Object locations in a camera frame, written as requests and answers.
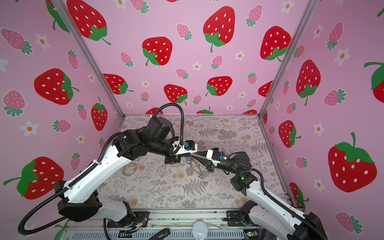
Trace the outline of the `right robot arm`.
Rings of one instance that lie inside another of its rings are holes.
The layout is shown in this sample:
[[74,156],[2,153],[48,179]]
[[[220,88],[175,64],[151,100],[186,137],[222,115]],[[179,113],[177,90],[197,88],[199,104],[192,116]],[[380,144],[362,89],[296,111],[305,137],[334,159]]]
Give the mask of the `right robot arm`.
[[325,230],[313,213],[304,212],[287,204],[265,187],[263,174],[252,167],[246,152],[228,156],[215,150],[192,153],[209,172],[223,170],[234,174],[231,184],[245,195],[253,206],[245,211],[246,219],[264,228],[281,240],[325,240]]

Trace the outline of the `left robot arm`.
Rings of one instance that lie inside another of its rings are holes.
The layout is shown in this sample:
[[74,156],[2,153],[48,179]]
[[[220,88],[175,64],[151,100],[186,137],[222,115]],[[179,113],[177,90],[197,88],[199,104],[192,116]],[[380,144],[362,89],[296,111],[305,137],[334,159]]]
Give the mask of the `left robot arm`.
[[[181,113],[180,136],[175,135],[171,122],[158,117],[160,111],[167,107],[176,107]],[[104,203],[98,197],[98,187],[111,175],[135,159],[153,153],[164,156],[166,164],[179,162],[181,155],[191,153],[197,149],[196,143],[184,139],[185,115],[178,104],[168,103],[161,106],[150,116],[147,126],[125,130],[110,136],[101,150],[100,156],[79,175],[60,184],[55,194],[33,208],[19,223],[18,232],[21,235],[31,235],[45,230],[65,219],[83,222],[96,215],[115,222],[123,220],[130,208],[125,203]],[[27,230],[27,221],[42,207],[61,198],[58,203],[59,214],[62,215],[51,223],[36,229]]]

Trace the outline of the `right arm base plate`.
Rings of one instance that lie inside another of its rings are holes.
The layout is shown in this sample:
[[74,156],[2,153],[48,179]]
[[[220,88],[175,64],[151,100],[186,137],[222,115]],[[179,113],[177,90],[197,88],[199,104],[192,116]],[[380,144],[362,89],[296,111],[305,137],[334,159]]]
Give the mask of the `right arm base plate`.
[[227,222],[230,227],[256,227],[249,216],[239,210],[236,211],[227,211],[226,217],[223,219],[224,222]]

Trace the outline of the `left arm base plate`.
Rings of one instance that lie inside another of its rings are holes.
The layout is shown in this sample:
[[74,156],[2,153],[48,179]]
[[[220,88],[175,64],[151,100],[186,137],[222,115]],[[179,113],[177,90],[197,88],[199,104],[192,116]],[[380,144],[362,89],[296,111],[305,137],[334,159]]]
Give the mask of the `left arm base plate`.
[[148,224],[150,212],[133,212],[133,215],[127,215],[121,221],[114,223],[113,227],[118,228],[133,228],[141,224],[140,228],[145,228]]

